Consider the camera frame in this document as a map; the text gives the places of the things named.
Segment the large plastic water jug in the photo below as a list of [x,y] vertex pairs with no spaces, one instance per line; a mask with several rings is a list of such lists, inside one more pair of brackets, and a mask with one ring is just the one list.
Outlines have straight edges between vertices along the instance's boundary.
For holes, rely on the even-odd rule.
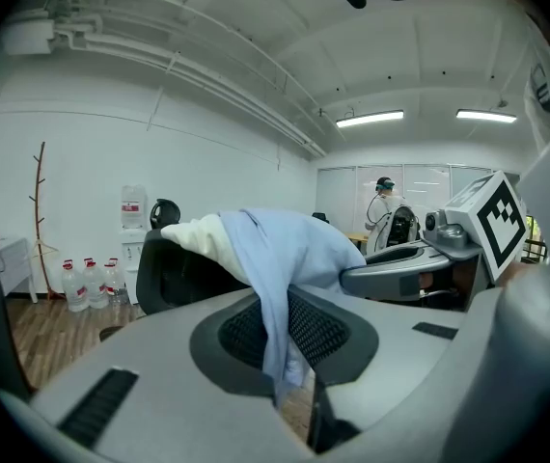
[[108,305],[108,295],[105,291],[103,274],[94,260],[87,261],[83,276],[89,305],[94,309],[106,307]]
[[117,270],[117,265],[112,262],[105,264],[103,276],[110,303],[113,305],[126,304],[129,301],[129,296],[123,276]]
[[121,224],[124,229],[145,229],[147,191],[142,185],[125,185],[121,196]]
[[84,279],[79,271],[73,269],[71,259],[67,259],[63,264],[61,283],[63,284],[63,291],[65,292],[70,311],[79,313],[89,307]]

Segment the cable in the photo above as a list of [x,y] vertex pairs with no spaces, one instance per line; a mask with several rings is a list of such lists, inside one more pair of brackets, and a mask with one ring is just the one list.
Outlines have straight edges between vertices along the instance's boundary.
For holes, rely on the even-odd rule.
[[352,114],[352,116],[350,118],[354,118],[354,108],[350,105],[348,105],[348,108],[350,110],[348,110],[347,112],[344,113],[344,118],[347,119],[348,118],[348,114]]
[[[377,225],[378,223],[380,223],[385,217],[387,216],[391,216],[392,212],[389,211],[389,206],[387,205],[387,203],[384,201],[384,199],[380,198],[380,201],[382,201],[382,203],[384,204],[384,206],[387,208],[387,212],[385,214],[383,214],[380,219],[378,221],[372,221],[371,218],[370,218],[370,207],[371,205],[373,204],[373,202],[375,201],[375,198],[377,197],[380,197],[380,194],[376,194],[375,196],[373,196],[373,199],[371,200],[370,202],[370,205],[368,205],[368,208],[367,210],[365,211],[365,215],[367,216],[368,218],[368,221],[370,223],[372,223],[373,225]],[[375,239],[375,242],[373,243],[373,251],[375,252],[375,248],[376,246],[378,245],[378,240],[380,239],[380,235],[382,234],[382,232],[384,232],[384,229],[387,228],[387,226],[389,225],[389,220],[387,219],[386,223],[384,224],[384,226],[382,227],[382,229],[380,230],[380,232],[378,233],[378,237]]]

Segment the ceiling light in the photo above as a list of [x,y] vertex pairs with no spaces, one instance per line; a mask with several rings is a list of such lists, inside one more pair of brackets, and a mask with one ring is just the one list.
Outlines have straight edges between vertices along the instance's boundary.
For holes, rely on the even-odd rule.
[[363,115],[362,117],[352,117],[351,119],[337,120],[337,127],[351,127],[353,125],[361,125],[363,123],[384,122],[385,120],[401,120],[403,119],[403,110],[395,112],[372,113],[371,115]]
[[513,123],[517,120],[514,115],[505,115],[504,113],[479,112],[475,110],[458,110],[459,119],[491,120],[494,122]]

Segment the pipe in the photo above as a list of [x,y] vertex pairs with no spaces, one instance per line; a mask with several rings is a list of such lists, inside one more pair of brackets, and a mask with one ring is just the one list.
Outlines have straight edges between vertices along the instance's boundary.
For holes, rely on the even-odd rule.
[[[98,53],[104,53],[104,54],[107,54],[107,55],[113,55],[113,56],[117,56],[117,57],[121,57],[121,58],[126,58],[128,60],[133,60],[135,62],[139,62],[143,65],[149,65],[151,67],[156,67],[156,68],[159,68],[159,69],[164,69],[164,64],[163,63],[158,63],[156,62],[155,60],[148,60],[148,59],[144,59],[142,57],[140,57],[139,55],[135,54],[135,53],[130,53],[130,52],[121,52],[121,51],[117,51],[117,50],[114,50],[112,48],[108,48],[106,46],[101,46],[101,45],[93,45],[93,44],[90,44],[90,43],[87,43],[87,49],[86,51],[94,51],[94,52],[98,52]],[[311,154],[313,155],[316,155],[316,152],[318,152],[321,156],[325,156],[326,155],[326,152],[323,151],[314,141],[305,141],[304,139],[301,140],[297,137],[297,133],[292,131],[290,132],[289,130],[285,129],[284,127],[280,126],[279,124],[275,123],[273,120],[272,117],[268,117],[268,112],[264,113],[263,111],[260,111],[260,110],[257,110],[257,107],[255,105],[250,105],[250,104],[247,104],[246,102],[244,102],[242,99],[240,98],[235,98],[233,96],[230,96],[229,94],[227,94],[225,91],[221,91],[221,90],[218,90],[218,89],[214,89],[213,88],[213,85],[208,85],[208,83],[204,82],[204,81],[201,81],[199,78],[196,78],[196,76],[194,74],[191,74],[190,72],[188,71],[181,71],[181,70],[178,70],[177,68],[173,68],[172,70],[170,70],[170,73],[172,73],[173,75],[201,88],[201,89],[204,89],[206,91],[208,91],[209,93],[213,94],[213,95],[216,95],[218,97],[220,97],[221,99],[224,99],[225,101],[231,103],[233,106],[239,108],[240,110],[243,110],[245,111],[246,113],[258,118],[259,120],[265,122],[266,124],[270,125],[272,128],[275,128],[276,130],[278,130],[279,132],[281,132],[282,134],[284,134],[286,137],[288,137],[289,139],[291,139],[292,141],[294,141],[295,143],[297,143],[299,146],[305,148],[306,150],[308,150]]]
[[74,33],[92,33],[93,26],[91,24],[70,24],[70,23],[54,23],[54,31],[72,31]]
[[103,19],[101,18],[101,15],[99,14],[80,14],[80,13],[71,13],[71,16],[69,17],[71,20],[75,20],[77,22],[89,22],[94,21],[95,22],[95,29],[96,31],[101,34],[103,33]]
[[[296,86],[303,92],[303,94],[307,98],[310,99],[310,101],[314,104],[314,106],[317,106],[318,108],[320,108],[320,105],[317,103],[316,99],[296,80],[296,78],[290,72],[288,72],[286,70],[286,68],[284,68],[279,62],[277,62],[275,59],[273,59],[273,57],[271,57],[268,53],[266,53],[264,50],[262,50],[254,42],[252,42],[251,40],[245,38],[243,35],[238,33],[236,30],[234,30],[233,28],[231,28],[230,26],[228,26],[224,22],[221,22],[220,20],[217,20],[216,18],[211,17],[210,15],[207,15],[207,14],[204,14],[200,11],[197,11],[196,9],[193,9],[193,8],[179,2],[178,0],[160,0],[160,1],[169,3],[169,4],[174,5],[176,7],[180,7],[180,8],[182,8],[184,10],[187,10],[187,11],[189,11],[189,12],[195,14],[195,15],[198,15],[198,16],[208,20],[209,22],[212,22],[216,26],[219,26],[219,27],[223,28],[224,30],[228,31],[229,33],[235,35],[240,40],[244,41],[247,45],[254,48],[266,60],[271,62],[276,68],[278,68],[281,72],[283,72],[294,84],[296,84]],[[344,135],[341,133],[340,129],[337,127],[335,122],[326,113],[323,113],[323,118],[326,119],[329,123],[331,123],[331,125],[336,129],[336,131],[345,139]]]
[[[91,8],[91,6],[83,5],[83,4],[74,5],[73,7]],[[129,14],[129,15],[132,14],[128,11],[123,10],[123,9],[116,9],[114,7],[109,7],[109,6],[98,7],[98,8],[95,8],[95,10],[100,10],[100,11],[104,10],[104,11],[108,11],[108,12],[121,12],[121,13]],[[189,38],[190,41],[196,42],[198,45],[203,46],[206,49],[210,49],[213,46],[215,46],[215,44],[212,41],[206,41],[206,40],[200,39],[198,37],[195,37],[195,36],[191,35],[190,33],[187,33],[186,30],[182,30],[180,27],[178,27],[178,28],[168,27],[167,28],[165,26],[151,24],[151,23],[148,23],[148,22],[145,23],[144,21],[141,21],[140,19],[127,18],[125,16],[117,16],[117,15],[108,15],[107,18],[112,18],[112,19],[115,19],[115,20],[119,20],[121,22],[129,22],[129,23],[132,23],[132,24],[139,24],[139,25],[142,25],[142,26],[145,26],[145,27],[148,27],[148,28],[152,28],[152,29],[156,29],[158,31],[163,31],[163,32],[166,32],[166,33],[173,33],[173,32],[176,32],[176,31],[181,31],[186,37]],[[314,125],[314,127],[317,128],[317,130],[318,130],[318,132],[320,132],[320,134],[322,134],[323,136],[326,135],[326,133],[324,132],[322,127],[317,123],[316,118],[313,117],[312,115],[310,115],[307,112],[307,110],[305,110],[305,108],[303,108],[295,99],[292,99],[291,97],[287,96],[286,92],[284,91],[284,89],[281,86],[279,86],[279,85],[275,84],[274,82],[272,82],[269,78],[267,78],[261,72],[249,67],[246,63],[236,59],[236,57],[233,57],[232,55],[229,55],[228,53],[226,53],[224,51],[220,51],[220,53],[222,55],[224,55],[226,58],[228,58],[229,60],[231,60],[232,62],[235,62],[236,64],[238,64],[238,65],[240,65],[244,68],[247,68],[247,70],[249,70],[251,73],[257,75],[260,79],[262,79],[264,82],[269,84],[273,89],[279,91],[282,95],[282,98],[285,101],[287,101],[288,103],[290,103],[291,105],[293,105],[305,118],[307,118],[307,120],[309,120]]]
[[[116,37],[116,36],[94,35],[94,34],[87,33],[87,34],[84,35],[84,38],[85,38],[86,41],[103,42],[103,43],[107,43],[107,44],[115,44],[115,45],[118,45],[118,46],[124,46],[124,47],[132,48],[132,49],[138,49],[138,50],[144,51],[145,53],[149,53],[151,55],[163,56],[168,61],[172,60],[172,58],[175,55],[174,52],[165,50],[165,49],[160,48],[158,46],[152,46],[150,44],[141,43],[141,42],[133,41],[133,40],[128,40],[128,39],[125,39],[125,38],[119,38],[119,37]],[[262,106],[261,102],[257,98],[253,97],[252,95],[250,95],[249,93],[244,92],[244,91],[242,93],[240,93],[239,90],[242,91],[242,89],[239,88],[232,81],[228,80],[223,75],[213,74],[213,72],[211,70],[209,70],[208,68],[205,68],[205,67],[203,67],[203,66],[201,66],[201,65],[199,65],[199,64],[197,64],[197,63],[195,63],[195,62],[193,62],[189,59],[186,59],[182,56],[178,57],[178,63],[183,64],[188,68],[192,68],[192,69],[198,71],[199,73],[201,73],[202,75],[204,75],[205,77],[208,77],[209,79],[213,80],[214,82],[211,84],[211,88],[219,88],[219,86],[216,85],[216,83],[219,83],[219,84],[223,85],[224,87],[230,89],[231,91],[235,92],[236,94],[240,95],[241,97],[245,97],[245,98],[251,100],[253,105],[256,105],[257,107],[261,108],[270,117],[274,118],[278,123],[282,124],[286,129],[289,129],[290,131],[294,132],[298,137],[303,139],[303,141],[305,143],[308,143],[308,142],[312,143],[313,142],[313,140],[311,138],[309,138],[306,134],[304,134],[303,132],[298,130],[298,128],[295,125],[290,123],[287,119],[282,117],[280,114],[278,114],[275,111],[270,110],[270,108],[267,108],[265,105]]]
[[61,30],[61,29],[55,29],[54,32],[57,35],[67,37],[70,50],[80,50],[80,51],[84,50],[84,48],[78,48],[77,46],[75,46],[75,44],[73,43],[73,33],[71,31],[64,31],[64,30]]

